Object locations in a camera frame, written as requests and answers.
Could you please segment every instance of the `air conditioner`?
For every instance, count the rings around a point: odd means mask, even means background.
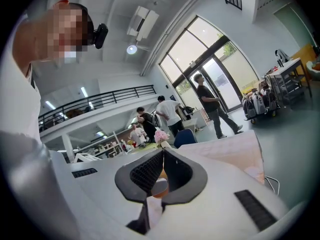
[[[138,6],[127,30],[127,35],[136,37],[136,41],[147,38],[159,17],[153,10]]]

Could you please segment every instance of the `black pants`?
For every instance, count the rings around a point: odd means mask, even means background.
[[[232,121],[229,116],[226,114],[226,112],[223,111],[221,107],[218,107],[215,111],[207,112],[209,118],[213,120],[215,134],[218,138],[221,138],[223,135],[221,128],[220,128],[220,118],[221,117],[228,126],[233,130],[234,133],[238,131],[238,125]]]
[[[173,136],[176,137],[178,134],[178,131],[184,130],[184,125],[182,124],[182,120],[176,122],[173,125],[169,126],[170,131],[173,133]]]

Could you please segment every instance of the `man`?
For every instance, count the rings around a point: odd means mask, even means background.
[[[155,142],[155,134],[156,134],[156,127],[152,123],[152,117],[148,112],[145,112],[145,109],[140,106],[136,109],[138,116],[138,122],[142,124],[143,129],[146,133],[146,135],[149,137],[150,142]]]
[[[185,129],[180,116],[176,113],[176,110],[180,106],[180,102],[166,100],[164,96],[159,96],[158,102],[159,105],[156,107],[155,112],[157,115],[164,117],[170,131],[173,133],[173,136],[176,137],[178,131]]]
[[[243,127],[242,125],[237,125],[234,121],[232,121],[228,115],[223,111],[219,102],[219,98],[215,98],[210,90],[204,86],[204,77],[202,74],[196,74],[193,77],[193,80],[198,83],[198,88],[196,89],[196,93],[203,104],[203,107],[208,114],[209,118],[213,120],[215,134],[218,139],[226,138],[227,136],[222,133],[220,128],[220,119],[221,117],[230,128],[233,130],[234,134],[242,133],[240,129]]]
[[[38,19],[27,17],[12,31],[0,66],[0,130],[40,141],[40,94],[32,62],[64,58],[93,44],[94,25],[87,9],[57,2]]]
[[[138,146],[143,145],[146,142],[146,132],[140,127],[137,127],[134,122],[131,124],[131,126],[132,132],[130,132],[129,140],[133,140]]]

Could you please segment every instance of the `pink flower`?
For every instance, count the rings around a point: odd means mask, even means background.
[[[154,140],[157,144],[164,142],[169,139],[169,135],[166,134],[163,130],[156,130],[154,135]]]

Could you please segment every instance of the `white t-shirt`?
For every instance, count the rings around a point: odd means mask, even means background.
[[[0,131],[24,134],[41,143],[38,126],[41,96],[13,58],[14,36],[10,37],[0,61]]]
[[[136,128],[132,132],[130,132],[130,139],[140,145],[143,142],[146,142],[145,136],[142,134],[144,130],[141,128]]]
[[[164,100],[158,104],[156,111],[161,114],[165,114],[169,117],[169,120],[166,122],[168,126],[172,126],[175,123],[181,120],[180,116],[176,113],[176,109],[180,105],[180,102],[174,100]]]

